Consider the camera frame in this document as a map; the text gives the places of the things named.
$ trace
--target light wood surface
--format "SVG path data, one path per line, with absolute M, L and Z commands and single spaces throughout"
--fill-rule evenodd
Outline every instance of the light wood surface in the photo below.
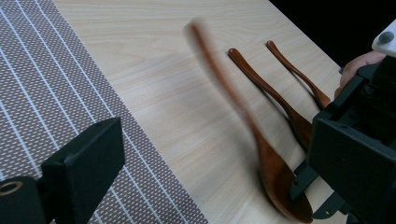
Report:
M 202 18 L 264 137 L 291 169 L 304 159 L 282 108 L 273 105 L 227 56 L 250 65 L 308 120 L 313 100 L 264 46 L 285 57 L 329 97 L 339 66 L 269 1 L 55 0 L 97 65 L 204 213 L 209 223 L 294 223 L 264 195 L 248 127 L 198 60 L 184 27 Z M 318 178 L 306 194 L 315 211 L 332 193 Z M 313 223 L 346 223 L 337 213 Z

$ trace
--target wooden spoon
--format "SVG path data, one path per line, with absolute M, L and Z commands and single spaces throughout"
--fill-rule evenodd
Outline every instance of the wooden spoon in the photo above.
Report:
M 219 62 L 216 62 L 212 57 L 209 47 L 203 38 L 203 29 L 200 27 L 199 22 L 192 21 L 187 28 L 191 29 L 192 37 L 203 53 L 209 70 L 233 100 L 239 115 L 254 135 L 260 156 L 262 183 L 271 202 L 284 216 L 299 222 L 311 223 L 313 220 L 311 217 L 312 207 L 306 195 L 302 194 L 295 201 L 290 198 L 290 184 L 295 177 L 293 171 L 264 139 L 259 128 L 254 123 L 253 117 L 239 100 L 230 84 L 227 83 L 225 76 L 219 69 Z
M 318 107 L 320 110 L 324 109 L 330 102 L 330 98 L 323 93 L 308 77 L 306 77 L 300 70 L 298 70 L 296 67 L 294 67 L 293 64 L 291 64 L 285 56 L 282 55 L 282 53 L 279 51 L 279 49 L 276 47 L 274 41 L 268 40 L 265 43 L 265 46 L 274 54 L 274 56 L 292 73 L 300 77 L 311 89 L 311 91 L 314 93 L 314 100 L 317 103 Z
M 303 147 L 305 152 L 308 151 L 309 142 L 312 135 L 312 124 L 303 118 L 297 111 L 291 107 L 283 97 L 265 82 L 248 64 L 245 58 L 237 49 L 229 49 L 228 56 L 233 60 L 236 66 L 262 91 L 268 92 L 286 111 L 290 120 L 290 127 L 296 136 L 297 141 Z

